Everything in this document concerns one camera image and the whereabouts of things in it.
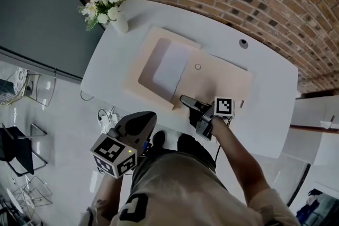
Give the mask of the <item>black chair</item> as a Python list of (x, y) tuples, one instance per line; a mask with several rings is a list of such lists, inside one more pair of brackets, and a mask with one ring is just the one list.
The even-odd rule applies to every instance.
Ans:
[[(48, 162), (40, 156), (32, 147), (32, 138), (45, 137), (47, 132), (32, 123), (30, 125), (30, 135), (25, 136), (18, 127), (7, 128), (3, 123), (0, 128), (0, 161), (8, 164), (17, 177), (27, 174), (34, 175), (36, 170), (45, 167)], [(11, 161), (16, 159), (26, 170), (19, 173), (11, 165)]]

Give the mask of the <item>white flower bouquet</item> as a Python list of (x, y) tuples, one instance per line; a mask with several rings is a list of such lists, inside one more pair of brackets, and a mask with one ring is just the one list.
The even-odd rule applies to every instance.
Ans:
[(114, 20), (125, 1), (90, 0), (85, 5), (78, 6), (77, 11), (84, 17), (86, 31), (91, 31), (98, 24), (108, 24), (110, 20)]

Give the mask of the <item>white vase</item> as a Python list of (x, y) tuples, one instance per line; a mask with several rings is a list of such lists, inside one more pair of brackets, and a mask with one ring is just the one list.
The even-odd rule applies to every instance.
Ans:
[(129, 31), (128, 21), (121, 12), (118, 12), (115, 19), (110, 20), (110, 23), (119, 34), (125, 34)]

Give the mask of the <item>white counter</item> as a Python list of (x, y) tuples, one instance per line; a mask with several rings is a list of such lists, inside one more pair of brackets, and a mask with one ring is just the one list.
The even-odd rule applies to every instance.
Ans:
[[(335, 116), (330, 129), (320, 126)], [(292, 125), (309, 130), (290, 128), (282, 152), (290, 157), (317, 166), (339, 166), (339, 95), (297, 99)]]

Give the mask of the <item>person's black shoe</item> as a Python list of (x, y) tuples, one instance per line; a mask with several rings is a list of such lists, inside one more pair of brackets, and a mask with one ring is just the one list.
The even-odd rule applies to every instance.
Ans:
[(164, 131), (158, 131), (154, 134), (152, 142), (154, 147), (162, 148), (166, 140), (166, 134)]

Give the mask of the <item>person's black trousers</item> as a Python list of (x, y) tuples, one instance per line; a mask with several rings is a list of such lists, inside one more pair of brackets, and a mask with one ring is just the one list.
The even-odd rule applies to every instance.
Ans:
[(193, 156), (212, 171), (216, 170), (216, 162), (211, 154), (193, 136), (181, 134), (177, 141), (177, 150)]

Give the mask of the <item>person's left forearm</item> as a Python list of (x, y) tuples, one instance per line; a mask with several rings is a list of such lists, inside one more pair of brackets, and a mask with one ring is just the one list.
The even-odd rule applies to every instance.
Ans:
[(111, 221), (119, 211), (122, 182), (123, 176), (116, 179), (109, 174), (104, 174), (91, 204), (97, 214), (108, 221)]

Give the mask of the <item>white A4 paper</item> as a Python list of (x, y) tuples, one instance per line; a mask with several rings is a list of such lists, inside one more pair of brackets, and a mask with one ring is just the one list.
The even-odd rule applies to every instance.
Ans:
[(153, 82), (173, 95), (190, 56), (189, 47), (171, 42), (163, 53), (160, 64), (153, 76)]

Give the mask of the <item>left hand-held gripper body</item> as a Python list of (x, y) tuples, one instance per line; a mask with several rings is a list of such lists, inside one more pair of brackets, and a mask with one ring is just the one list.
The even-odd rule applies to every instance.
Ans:
[(118, 179), (138, 165), (139, 157), (145, 155), (149, 145), (150, 137), (144, 144), (133, 144), (126, 133), (111, 129), (99, 136), (91, 153), (100, 172)]

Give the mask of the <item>person's right forearm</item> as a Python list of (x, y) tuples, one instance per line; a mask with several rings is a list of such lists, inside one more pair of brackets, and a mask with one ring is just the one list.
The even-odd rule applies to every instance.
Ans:
[(223, 149), (247, 204), (258, 193), (270, 188), (259, 163), (244, 148), (224, 120), (219, 117), (213, 118), (211, 133)]

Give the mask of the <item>person's light t-shirt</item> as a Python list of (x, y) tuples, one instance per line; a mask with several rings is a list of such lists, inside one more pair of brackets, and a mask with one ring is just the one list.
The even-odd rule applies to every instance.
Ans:
[(139, 165), (130, 196), (112, 219), (101, 215), (102, 207), (88, 208), (79, 226), (300, 226), (276, 190), (244, 204), (210, 168), (180, 152)]

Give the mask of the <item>white power strip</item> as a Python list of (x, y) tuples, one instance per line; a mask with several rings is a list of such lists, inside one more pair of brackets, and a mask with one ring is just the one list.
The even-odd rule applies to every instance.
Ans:
[(101, 131), (105, 134), (109, 132), (110, 129), (114, 128), (120, 121), (120, 117), (112, 112), (107, 112), (104, 109), (100, 109), (97, 114), (97, 120)]

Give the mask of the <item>small white box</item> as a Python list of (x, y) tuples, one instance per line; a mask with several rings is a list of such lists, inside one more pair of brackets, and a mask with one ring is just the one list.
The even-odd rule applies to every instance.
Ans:
[(334, 119), (335, 119), (335, 116), (333, 115), (329, 121), (320, 121), (320, 126), (326, 130), (330, 129), (333, 124)]

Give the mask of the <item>grey cabinet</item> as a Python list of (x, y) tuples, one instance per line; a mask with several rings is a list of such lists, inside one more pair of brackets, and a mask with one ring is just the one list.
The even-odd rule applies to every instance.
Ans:
[(0, 0), (0, 61), (80, 84), (104, 32), (80, 0)]

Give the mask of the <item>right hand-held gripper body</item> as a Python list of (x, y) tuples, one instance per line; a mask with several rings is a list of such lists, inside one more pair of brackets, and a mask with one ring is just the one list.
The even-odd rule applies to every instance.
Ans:
[(235, 117), (235, 101), (231, 98), (215, 97), (211, 107), (205, 107), (202, 112), (189, 109), (189, 121), (196, 134), (211, 140), (212, 120), (220, 117), (228, 122)]

